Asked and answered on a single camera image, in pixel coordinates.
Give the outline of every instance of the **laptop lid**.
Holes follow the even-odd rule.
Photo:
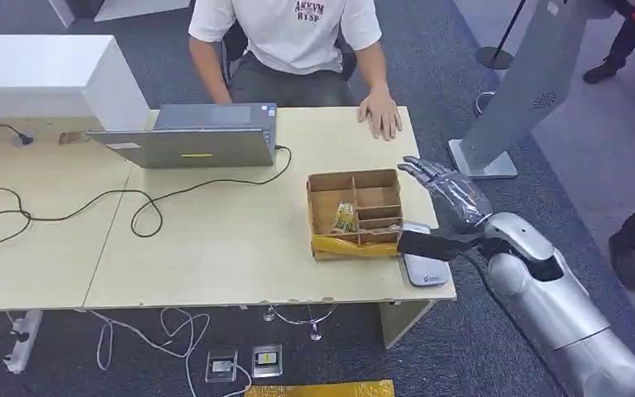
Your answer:
[[[110,131],[87,134],[141,168],[272,165],[261,127]]]

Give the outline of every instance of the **gray pants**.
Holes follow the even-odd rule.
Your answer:
[[[298,75],[264,66],[251,52],[230,80],[234,103],[276,103],[279,108],[354,106],[341,74],[331,70]]]

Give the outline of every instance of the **white t-shirt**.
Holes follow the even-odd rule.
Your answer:
[[[340,26],[354,50],[381,37],[374,0],[196,0],[189,34],[217,42],[235,20],[259,62],[292,74],[341,71]]]

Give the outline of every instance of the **desk leg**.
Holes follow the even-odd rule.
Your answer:
[[[16,342],[13,352],[3,358],[3,363],[10,372],[20,374],[26,370],[40,323],[42,323],[42,310],[28,310],[24,318],[17,318],[13,322],[13,331],[27,334],[28,338],[24,342]]]
[[[433,300],[379,304],[385,348],[393,347],[433,305]]]

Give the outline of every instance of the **speaker grille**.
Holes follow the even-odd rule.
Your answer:
[[[543,110],[546,108],[550,108],[554,104],[556,104],[557,96],[556,93],[543,93],[539,95],[537,99],[534,99],[534,103],[532,104],[532,108],[535,110]]]

